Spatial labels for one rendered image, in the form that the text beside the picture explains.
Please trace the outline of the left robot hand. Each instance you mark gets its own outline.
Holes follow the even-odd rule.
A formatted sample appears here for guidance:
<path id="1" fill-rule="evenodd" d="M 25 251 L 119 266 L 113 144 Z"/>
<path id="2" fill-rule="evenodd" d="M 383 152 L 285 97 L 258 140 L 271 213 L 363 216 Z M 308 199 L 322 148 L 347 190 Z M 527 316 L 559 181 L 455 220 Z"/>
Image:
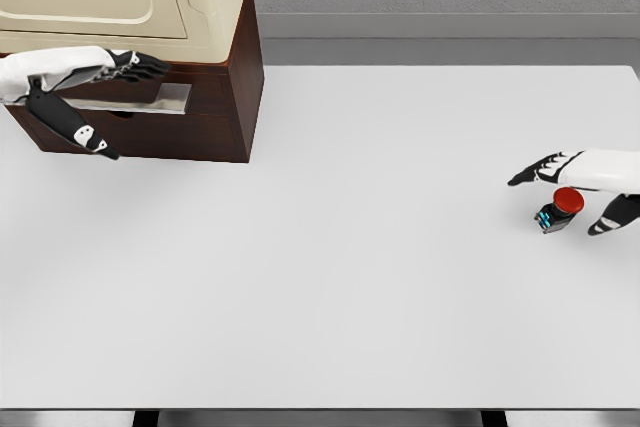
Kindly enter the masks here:
<path id="1" fill-rule="evenodd" d="M 114 79 L 137 83 L 169 70 L 170 65 L 156 57 L 99 46 L 14 53 L 0 59 L 0 103 L 23 106 L 67 142 L 116 160 L 119 153 L 56 92 Z"/>

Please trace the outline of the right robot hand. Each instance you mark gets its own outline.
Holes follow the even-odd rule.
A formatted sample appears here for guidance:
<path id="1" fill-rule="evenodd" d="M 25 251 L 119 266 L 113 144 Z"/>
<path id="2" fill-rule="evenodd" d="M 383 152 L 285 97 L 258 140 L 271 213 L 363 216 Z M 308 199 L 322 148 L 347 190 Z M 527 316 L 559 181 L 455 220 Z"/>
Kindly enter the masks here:
<path id="1" fill-rule="evenodd" d="M 640 219 L 640 151 L 591 148 L 553 153 L 515 174 L 508 185 L 535 181 L 616 194 L 589 227 L 590 236 L 621 229 Z"/>

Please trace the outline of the cabinet drawer with notch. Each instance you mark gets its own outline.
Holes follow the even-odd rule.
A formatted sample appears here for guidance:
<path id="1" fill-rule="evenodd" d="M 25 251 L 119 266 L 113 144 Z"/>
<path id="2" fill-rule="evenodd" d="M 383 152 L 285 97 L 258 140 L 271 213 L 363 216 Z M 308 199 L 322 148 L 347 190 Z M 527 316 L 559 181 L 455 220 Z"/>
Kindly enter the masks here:
<path id="1" fill-rule="evenodd" d="M 244 139 L 227 116 L 135 113 L 123 118 L 98 110 L 81 115 L 122 157 L 249 160 Z"/>

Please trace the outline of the dark brown wooden cabinet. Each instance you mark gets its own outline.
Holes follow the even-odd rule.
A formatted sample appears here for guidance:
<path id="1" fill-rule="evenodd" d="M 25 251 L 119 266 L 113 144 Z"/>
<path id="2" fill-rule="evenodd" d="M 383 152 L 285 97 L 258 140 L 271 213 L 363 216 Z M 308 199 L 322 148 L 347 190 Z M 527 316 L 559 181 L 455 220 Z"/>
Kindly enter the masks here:
<path id="1" fill-rule="evenodd" d="M 198 52 L 184 41 L 168 39 L 4 33 L 0 35 L 0 59 L 19 51 L 82 45 L 126 47 L 169 63 L 170 70 L 134 84 L 113 80 L 60 91 L 60 97 L 78 113 L 98 110 L 123 118 L 135 113 L 227 116 L 240 131 L 250 158 L 264 85 L 254 0 L 242 0 L 226 55 Z M 11 106 L 8 111 L 41 150 L 91 153 L 59 137 L 25 107 Z"/>

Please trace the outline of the red button switch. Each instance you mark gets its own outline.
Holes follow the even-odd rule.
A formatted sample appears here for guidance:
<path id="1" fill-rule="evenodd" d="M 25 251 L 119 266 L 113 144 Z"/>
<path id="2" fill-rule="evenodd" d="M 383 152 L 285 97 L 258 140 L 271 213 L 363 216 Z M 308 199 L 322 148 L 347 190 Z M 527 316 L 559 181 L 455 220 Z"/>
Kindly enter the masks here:
<path id="1" fill-rule="evenodd" d="M 534 220 L 544 234 L 560 231 L 568 226 L 585 205 L 582 194 L 571 187 L 557 189 L 552 201 L 536 213 Z"/>

